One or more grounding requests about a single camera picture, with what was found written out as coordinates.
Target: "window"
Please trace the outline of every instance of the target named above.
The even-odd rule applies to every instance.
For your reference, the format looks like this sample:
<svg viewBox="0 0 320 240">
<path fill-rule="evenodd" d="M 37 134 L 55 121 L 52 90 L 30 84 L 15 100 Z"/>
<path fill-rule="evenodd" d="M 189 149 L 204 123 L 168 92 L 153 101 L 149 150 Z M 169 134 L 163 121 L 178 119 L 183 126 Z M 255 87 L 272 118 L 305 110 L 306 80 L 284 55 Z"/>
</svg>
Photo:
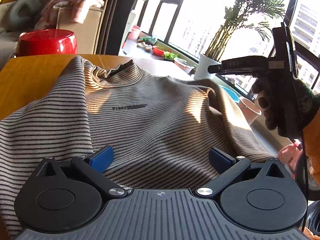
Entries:
<svg viewBox="0 0 320 240">
<path fill-rule="evenodd" d="M 320 92 L 320 0 L 283 0 L 287 7 L 284 21 L 290 27 L 298 44 L 299 78 L 312 90 Z M 199 58 L 204 53 L 220 25 L 224 22 L 225 7 L 232 0 L 149 0 L 144 15 L 140 17 L 141 28 L 149 35 L 186 55 Z M 264 21 L 264 16 L 252 15 L 248 23 Z M 270 28 L 280 26 L 283 19 L 267 19 Z M 252 29 L 236 30 L 228 42 L 221 60 L 262 55 L 268 57 L 274 52 L 273 38 L 262 41 Z M 255 78 L 229 75 L 246 92 L 250 92 Z"/>
<path fill-rule="evenodd" d="M 298 0 L 290 24 L 294 40 L 310 50 L 317 57 L 320 55 L 320 0 Z"/>
</svg>

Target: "orange sleeve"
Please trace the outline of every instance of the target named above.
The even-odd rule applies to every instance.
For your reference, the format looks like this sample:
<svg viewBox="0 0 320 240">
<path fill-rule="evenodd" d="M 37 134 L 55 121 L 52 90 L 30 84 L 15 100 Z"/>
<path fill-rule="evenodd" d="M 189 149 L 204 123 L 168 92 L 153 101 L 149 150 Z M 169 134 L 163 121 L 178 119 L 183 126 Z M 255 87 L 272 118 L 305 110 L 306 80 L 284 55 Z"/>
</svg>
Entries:
<svg viewBox="0 0 320 240">
<path fill-rule="evenodd" d="M 311 240 L 320 240 L 320 236 L 314 236 L 313 233 L 306 227 L 304 228 L 303 233 L 305 236 L 309 237 L 309 239 Z"/>
<path fill-rule="evenodd" d="M 313 176 L 320 184 L 320 109 L 312 121 L 303 129 L 306 154 L 314 169 Z"/>
</svg>

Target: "sofa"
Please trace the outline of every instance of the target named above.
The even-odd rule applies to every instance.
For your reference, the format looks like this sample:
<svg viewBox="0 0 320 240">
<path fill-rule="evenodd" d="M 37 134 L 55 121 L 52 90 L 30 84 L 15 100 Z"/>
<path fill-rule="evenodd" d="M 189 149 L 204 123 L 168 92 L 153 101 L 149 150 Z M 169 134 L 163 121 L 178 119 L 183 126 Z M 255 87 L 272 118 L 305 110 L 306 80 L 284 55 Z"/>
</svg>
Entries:
<svg viewBox="0 0 320 240">
<path fill-rule="evenodd" d="M 4 31 L 7 30 L 6 16 L 10 7 L 16 0 L 1 0 L 0 2 L 0 70 L 8 62 L 11 55 L 16 52 L 19 36 L 22 32 L 30 31 Z M 40 0 L 42 8 L 49 0 Z M 79 54 L 94 54 L 97 48 L 100 26 L 104 8 L 91 7 L 83 24 L 70 20 L 72 8 L 59 10 L 57 29 L 73 31 L 77 38 Z"/>
</svg>

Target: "black glove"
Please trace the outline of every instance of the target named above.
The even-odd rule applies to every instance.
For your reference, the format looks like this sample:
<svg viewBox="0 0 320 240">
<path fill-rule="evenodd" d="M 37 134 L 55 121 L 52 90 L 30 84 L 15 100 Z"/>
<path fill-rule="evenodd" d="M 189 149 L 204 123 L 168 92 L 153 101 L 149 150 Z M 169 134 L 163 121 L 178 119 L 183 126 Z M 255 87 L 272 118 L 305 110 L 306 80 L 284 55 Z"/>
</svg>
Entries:
<svg viewBox="0 0 320 240">
<path fill-rule="evenodd" d="M 306 86 L 300 79 L 294 80 L 294 86 L 297 93 L 297 99 L 299 104 L 300 118 L 302 127 L 306 127 L 316 115 L 320 106 L 320 94 L 315 95 L 310 88 Z M 254 94 L 258 94 L 264 90 L 265 97 L 258 98 L 258 103 L 265 116 L 265 124 L 269 130 L 277 128 L 277 110 L 270 105 L 270 98 L 274 97 L 271 92 L 271 84 L 269 83 L 267 76 L 262 76 L 256 80 L 251 88 Z"/>
</svg>

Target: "black cable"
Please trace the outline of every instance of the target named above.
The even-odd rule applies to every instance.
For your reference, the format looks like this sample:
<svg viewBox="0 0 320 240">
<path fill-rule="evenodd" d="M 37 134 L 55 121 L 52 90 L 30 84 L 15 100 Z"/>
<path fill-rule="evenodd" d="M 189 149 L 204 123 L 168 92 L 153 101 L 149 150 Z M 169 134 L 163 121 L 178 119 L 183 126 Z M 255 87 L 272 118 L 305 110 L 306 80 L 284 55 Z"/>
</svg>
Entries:
<svg viewBox="0 0 320 240">
<path fill-rule="evenodd" d="M 306 226 L 307 215 L 308 215 L 308 190 L 309 190 L 307 155 L 306 155 L 306 148 L 304 145 L 303 132 L 301 133 L 301 144 L 302 144 L 302 155 L 303 155 L 303 162 L 304 162 L 304 177 L 305 177 L 305 186 L 306 186 L 305 187 L 305 198 L 307 200 L 307 209 L 306 209 L 306 213 L 304 214 L 304 217 L 303 217 L 303 223 L 302 223 L 302 228 L 301 228 L 301 231 L 303 233 L 304 228 Z"/>
</svg>

